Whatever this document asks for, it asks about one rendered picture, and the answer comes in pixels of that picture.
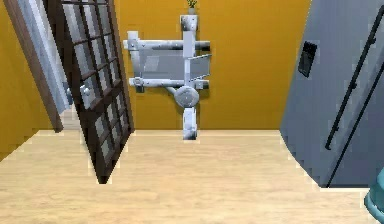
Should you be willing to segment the dark brown glass-paned door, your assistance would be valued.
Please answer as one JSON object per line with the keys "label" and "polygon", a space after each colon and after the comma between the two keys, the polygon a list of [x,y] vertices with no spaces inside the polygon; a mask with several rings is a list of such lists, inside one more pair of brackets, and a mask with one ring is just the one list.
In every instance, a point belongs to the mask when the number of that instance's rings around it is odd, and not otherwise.
{"label": "dark brown glass-paned door", "polygon": [[[134,132],[114,0],[43,0],[97,181],[110,179]],[[80,87],[95,93],[84,107]]]}

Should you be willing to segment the black fridge panel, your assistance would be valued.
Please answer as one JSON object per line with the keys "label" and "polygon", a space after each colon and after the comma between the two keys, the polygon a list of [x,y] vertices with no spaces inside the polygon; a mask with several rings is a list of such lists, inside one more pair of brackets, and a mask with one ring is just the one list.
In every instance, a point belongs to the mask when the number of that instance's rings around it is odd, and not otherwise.
{"label": "black fridge panel", "polygon": [[306,78],[310,76],[316,51],[317,45],[315,43],[309,41],[304,42],[298,63],[298,71]]}

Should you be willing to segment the grey fridge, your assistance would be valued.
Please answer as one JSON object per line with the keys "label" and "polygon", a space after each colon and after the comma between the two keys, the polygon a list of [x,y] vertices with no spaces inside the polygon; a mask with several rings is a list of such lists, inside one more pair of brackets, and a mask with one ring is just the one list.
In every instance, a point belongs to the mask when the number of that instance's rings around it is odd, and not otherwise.
{"label": "grey fridge", "polygon": [[[280,126],[296,161],[321,187],[363,188],[384,167],[384,16],[331,149],[325,144],[384,0],[311,0]],[[305,41],[317,51],[298,71]]]}

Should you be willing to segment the teal round bin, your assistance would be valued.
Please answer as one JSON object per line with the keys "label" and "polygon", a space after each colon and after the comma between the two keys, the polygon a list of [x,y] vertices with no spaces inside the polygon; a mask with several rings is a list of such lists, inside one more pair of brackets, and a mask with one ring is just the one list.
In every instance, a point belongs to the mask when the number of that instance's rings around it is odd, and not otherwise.
{"label": "teal round bin", "polygon": [[380,223],[384,224],[384,167],[376,177],[364,198],[367,211]]}

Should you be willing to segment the white metal wall shelf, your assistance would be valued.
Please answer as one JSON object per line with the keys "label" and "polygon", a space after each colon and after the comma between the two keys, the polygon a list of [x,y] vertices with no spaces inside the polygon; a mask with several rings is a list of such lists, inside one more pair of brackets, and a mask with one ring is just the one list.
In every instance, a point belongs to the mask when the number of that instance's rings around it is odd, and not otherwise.
{"label": "white metal wall shelf", "polygon": [[210,42],[198,41],[198,16],[180,16],[181,40],[144,40],[137,31],[128,31],[123,41],[129,51],[134,76],[129,85],[137,93],[145,88],[165,88],[183,109],[183,139],[197,138],[199,90],[209,88]]}

